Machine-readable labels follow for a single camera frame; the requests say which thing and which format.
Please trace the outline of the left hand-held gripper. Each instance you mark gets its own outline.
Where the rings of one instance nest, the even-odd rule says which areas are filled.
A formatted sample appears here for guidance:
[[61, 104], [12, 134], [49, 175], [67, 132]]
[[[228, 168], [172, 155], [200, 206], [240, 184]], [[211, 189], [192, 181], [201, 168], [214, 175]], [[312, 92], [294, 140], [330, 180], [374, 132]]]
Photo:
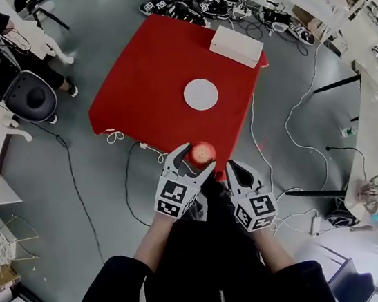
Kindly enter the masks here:
[[[190, 149], [191, 143], [184, 143], [167, 156], [155, 195], [154, 210], [177, 220], [192, 206], [201, 192], [200, 186], [216, 166], [216, 161], [212, 161], [195, 173], [184, 161]], [[188, 168], [189, 174], [179, 176], [178, 170], [182, 164]]]

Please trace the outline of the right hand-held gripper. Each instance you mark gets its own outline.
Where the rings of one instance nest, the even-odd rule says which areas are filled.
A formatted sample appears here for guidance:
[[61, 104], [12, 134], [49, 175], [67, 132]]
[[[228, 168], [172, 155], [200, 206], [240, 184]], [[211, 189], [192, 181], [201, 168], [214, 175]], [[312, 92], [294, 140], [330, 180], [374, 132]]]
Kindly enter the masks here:
[[244, 162], [229, 160], [226, 174], [236, 220], [248, 232], [269, 227], [278, 215], [278, 207], [257, 170]]

